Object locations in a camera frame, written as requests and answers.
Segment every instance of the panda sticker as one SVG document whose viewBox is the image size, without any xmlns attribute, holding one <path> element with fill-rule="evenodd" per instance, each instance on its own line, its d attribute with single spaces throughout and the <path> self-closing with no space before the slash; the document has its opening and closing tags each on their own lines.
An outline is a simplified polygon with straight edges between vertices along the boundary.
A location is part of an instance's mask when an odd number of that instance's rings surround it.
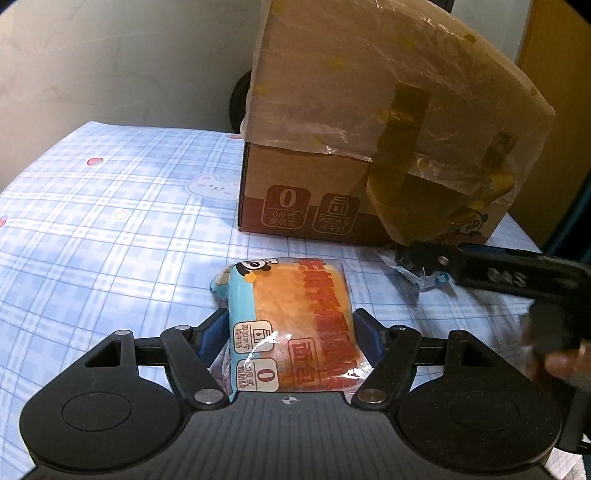
<svg viewBox="0 0 591 480">
<path fill-rule="evenodd" d="M 279 260 L 276 258 L 263 258 L 262 260 L 249 260 L 247 262 L 240 262 L 236 264 L 237 272 L 244 277 L 248 283 L 253 283 L 256 279 L 255 272 L 261 270 L 268 272 L 271 270 L 272 264 L 278 264 Z"/>
</svg>

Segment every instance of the mattress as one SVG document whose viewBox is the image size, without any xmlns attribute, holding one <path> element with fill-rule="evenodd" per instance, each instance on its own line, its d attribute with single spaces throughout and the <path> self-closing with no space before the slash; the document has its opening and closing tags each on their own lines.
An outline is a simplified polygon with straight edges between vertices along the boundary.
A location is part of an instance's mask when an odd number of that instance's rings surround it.
<svg viewBox="0 0 591 480">
<path fill-rule="evenodd" d="M 236 227 L 236 135 L 90 122 L 0 194 L 0 479 L 33 466 L 18 431 L 25 402 L 114 330 L 158 336 L 219 307 L 209 282 L 247 258 L 342 259 L 354 308 L 426 336 L 466 329 L 519 365 L 530 301 L 490 292 L 418 293 L 369 249 Z M 506 216 L 489 244 L 535 249 Z M 420 368 L 415 385 L 439 376 Z M 164 371 L 140 374 L 167 386 Z M 554 451 L 563 477 L 577 456 Z"/>
</svg>

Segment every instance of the white wall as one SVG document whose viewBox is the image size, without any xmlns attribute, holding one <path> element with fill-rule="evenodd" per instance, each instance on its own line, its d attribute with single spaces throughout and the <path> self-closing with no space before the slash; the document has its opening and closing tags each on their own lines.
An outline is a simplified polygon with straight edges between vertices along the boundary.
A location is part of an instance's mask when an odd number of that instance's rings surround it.
<svg viewBox="0 0 591 480">
<path fill-rule="evenodd" d="M 18 0 L 0 16 L 0 191 L 89 120 L 229 130 L 260 0 Z"/>
<path fill-rule="evenodd" d="M 515 61 L 531 0 L 456 0 L 452 14 Z"/>
</svg>

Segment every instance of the wrapper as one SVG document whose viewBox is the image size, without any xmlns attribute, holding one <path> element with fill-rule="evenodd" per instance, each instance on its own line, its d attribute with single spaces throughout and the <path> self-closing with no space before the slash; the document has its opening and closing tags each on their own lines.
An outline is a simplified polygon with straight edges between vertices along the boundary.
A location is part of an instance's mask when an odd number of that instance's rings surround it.
<svg viewBox="0 0 591 480">
<path fill-rule="evenodd" d="M 274 0 L 263 9 L 247 142 L 372 162 L 397 243 L 515 199 L 554 109 L 478 33 L 428 0 Z"/>
<path fill-rule="evenodd" d="M 449 283 L 450 276 L 448 273 L 439 271 L 427 272 L 424 268 L 413 265 L 409 259 L 401 255 L 400 250 L 396 249 L 396 247 L 376 249 L 374 251 L 387 266 L 400 273 L 418 291 L 427 291 L 439 285 Z"/>
<path fill-rule="evenodd" d="M 240 262 L 212 282 L 228 299 L 224 383 L 264 392 L 344 391 L 371 372 L 355 343 L 340 262 L 267 258 Z"/>
</svg>

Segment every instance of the wooden door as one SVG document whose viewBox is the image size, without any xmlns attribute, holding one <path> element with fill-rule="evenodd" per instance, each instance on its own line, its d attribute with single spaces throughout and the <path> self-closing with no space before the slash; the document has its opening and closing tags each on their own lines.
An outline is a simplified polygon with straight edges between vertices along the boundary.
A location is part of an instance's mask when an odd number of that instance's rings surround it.
<svg viewBox="0 0 591 480">
<path fill-rule="evenodd" d="M 541 247 L 591 168 L 591 26 L 564 0 L 534 0 L 517 65 L 556 109 L 546 147 L 510 210 Z"/>
</svg>

